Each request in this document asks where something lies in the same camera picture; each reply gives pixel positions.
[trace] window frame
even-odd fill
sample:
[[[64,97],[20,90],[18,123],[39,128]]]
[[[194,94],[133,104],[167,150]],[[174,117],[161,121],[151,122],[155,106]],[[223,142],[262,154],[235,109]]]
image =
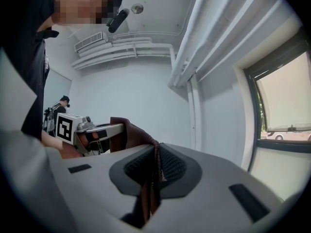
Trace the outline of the window frame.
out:
[[[252,103],[254,108],[254,119],[255,119],[255,133],[254,133],[254,142],[252,156],[250,164],[248,167],[248,172],[251,171],[257,148],[265,148],[272,150],[288,151],[295,153],[311,153],[311,142],[296,142],[296,141],[280,141],[280,140],[267,140],[261,139],[261,118],[260,118],[260,107],[259,102],[261,99],[261,93],[258,89],[256,81],[273,73],[278,70],[280,66],[285,66],[287,63],[291,62],[301,54],[307,52],[311,54],[309,38],[303,29],[300,29],[299,32],[294,35],[291,39],[285,42],[283,45],[278,47],[276,50],[263,57],[261,60],[246,68],[244,73],[248,82],[250,89]],[[265,120],[265,129],[267,127],[266,115],[263,102],[261,103],[264,120]]]

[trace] brown fabric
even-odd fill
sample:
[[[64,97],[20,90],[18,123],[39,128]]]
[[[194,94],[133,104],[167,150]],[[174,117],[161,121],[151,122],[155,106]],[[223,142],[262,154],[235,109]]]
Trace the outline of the brown fabric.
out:
[[[132,124],[128,119],[122,117],[111,117],[110,124],[122,123],[125,125],[125,130],[114,137],[110,138],[110,152],[117,152],[133,148],[143,144],[151,144],[155,147],[155,171],[154,176],[158,180],[161,180],[161,161],[159,153],[159,142],[154,140],[148,133],[139,127]],[[152,181],[149,180],[141,189],[141,204],[143,209],[144,221],[147,222],[150,216],[150,212],[153,214],[158,206],[155,198],[154,190],[151,185]]]

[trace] backpack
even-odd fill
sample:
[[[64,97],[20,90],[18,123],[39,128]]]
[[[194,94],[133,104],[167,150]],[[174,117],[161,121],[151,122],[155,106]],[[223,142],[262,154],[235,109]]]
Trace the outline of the backpack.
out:
[[[44,118],[44,122],[43,122],[43,130],[46,133],[50,133],[52,131],[54,131],[55,129],[55,122],[54,122],[54,112],[55,110],[57,110],[61,105],[57,104],[55,106],[53,106],[52,108],[47,108],[47,110],[45,110],[45,118]]]

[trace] white ceiling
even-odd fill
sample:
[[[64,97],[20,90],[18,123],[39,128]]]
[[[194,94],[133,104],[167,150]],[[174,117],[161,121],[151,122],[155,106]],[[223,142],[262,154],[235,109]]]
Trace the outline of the white ceiling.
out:
[[[74,33],[79,41],[99,32],[103,31],[107,36],[118,36],[121,33],[128,32],[153,32],[144,36],[152,37],[154,42],[171,43],[179,46],[183,33],[187,27],[187,22],[183,29],[183,33],[179,34],[182,26],[192,11],[193,2],[191,0],[123,0],[121,9],[130,10],[128,18],[111,34],[108,32],[106,25],[72,25],[70,30]],[[131,7],[135,3],[141,3],[144,11],[136,15],[131,11]]]

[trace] air conditioning unit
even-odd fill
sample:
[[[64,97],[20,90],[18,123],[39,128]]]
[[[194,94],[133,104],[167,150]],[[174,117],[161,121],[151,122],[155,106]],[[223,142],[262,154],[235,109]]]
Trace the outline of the air conditioning unit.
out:
[[[99,32],[96,33],[94,35],[91,35],[90,37],[84,39],[83,41],[78,42],[77,44],[74,45],[74,50],[77,52],[78,50],[94,43],[100,40],[103,40],[104,38],[106,38],[105,33],[103,32]]]

